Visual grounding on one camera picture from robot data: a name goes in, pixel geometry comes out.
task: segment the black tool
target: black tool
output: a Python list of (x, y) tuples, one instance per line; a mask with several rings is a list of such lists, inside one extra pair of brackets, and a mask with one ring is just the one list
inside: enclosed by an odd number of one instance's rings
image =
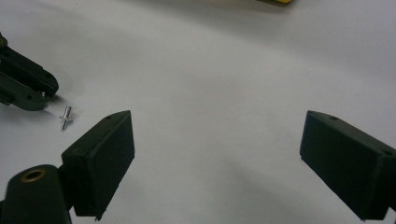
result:
[(51, 73), (11, 49), (0, 33), (0, 103), (41, 110), (58, 89)]
[(69, 224), (68, 210), (99, 219), (134, 159), (130, 111), (102, 119), (63, 154), (57, 169), (39, 165), (15, 175), (0, 203), (0, 224)]
[(308, 111), (303, 161), (362, 220), (396, 210), (396, 151), (331, 115)]

